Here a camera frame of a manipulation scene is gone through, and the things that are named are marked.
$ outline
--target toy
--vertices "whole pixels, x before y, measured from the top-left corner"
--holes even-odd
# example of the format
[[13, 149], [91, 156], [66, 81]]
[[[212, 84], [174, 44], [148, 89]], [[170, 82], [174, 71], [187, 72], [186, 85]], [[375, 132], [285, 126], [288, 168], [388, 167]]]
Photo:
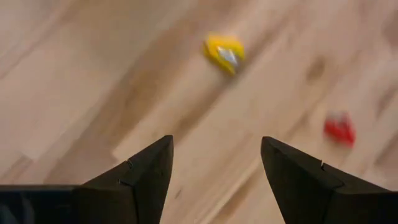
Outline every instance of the toy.
[[326, 118], [323, 131], [338, 142], [354, 146], [355, 130], [347, 113], [329, 114]]
[[205, 41], [205, 54], [232, 76], [244, 60], [243, 45], [233, 37], [209, 35]]

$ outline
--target yellow toy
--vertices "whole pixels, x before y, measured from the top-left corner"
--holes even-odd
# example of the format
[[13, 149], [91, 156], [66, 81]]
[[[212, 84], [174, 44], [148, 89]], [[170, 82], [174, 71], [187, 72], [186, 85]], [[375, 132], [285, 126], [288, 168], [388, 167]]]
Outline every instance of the yellow toy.
[[205, 54], [232, 76], [244, 60], [243, 45], [232, 37], [209, 35], [205, 41]]

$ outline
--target red toy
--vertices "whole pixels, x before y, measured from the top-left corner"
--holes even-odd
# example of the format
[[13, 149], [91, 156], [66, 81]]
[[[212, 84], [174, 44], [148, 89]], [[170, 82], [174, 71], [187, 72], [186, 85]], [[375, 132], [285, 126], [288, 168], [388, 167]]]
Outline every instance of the red toy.
[[347, 113], [331, 114], [326, 118], [323, 131], [338, 142], [354, 146], [355, 130]]

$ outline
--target black plastic part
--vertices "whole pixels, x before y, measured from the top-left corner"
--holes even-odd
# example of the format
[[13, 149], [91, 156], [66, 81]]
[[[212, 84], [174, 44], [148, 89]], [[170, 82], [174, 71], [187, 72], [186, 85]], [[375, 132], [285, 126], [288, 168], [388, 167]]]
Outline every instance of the black plastic part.
[[0, 224], [159, 223], [173, 151], [164, 136], [83, 185], [0, 186]]
[[344, 173], [271, 137], [261, 157], [286, 224], [398, 223], [398, 193]]

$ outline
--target wooden floor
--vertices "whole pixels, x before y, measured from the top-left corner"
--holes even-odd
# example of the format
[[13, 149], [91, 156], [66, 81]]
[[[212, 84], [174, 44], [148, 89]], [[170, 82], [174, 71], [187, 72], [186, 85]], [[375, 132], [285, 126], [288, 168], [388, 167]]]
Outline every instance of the wooden floor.
[[[242, 40], [235, 79], [209, 32]], [[173, 134], [162, 223], [283, 223], [262, 136], [398, 190], [395, 0], [3, 0], [0, 34], [3, 184], [83, 183]], [[353, 149], [323, 136], [339, 110]]]

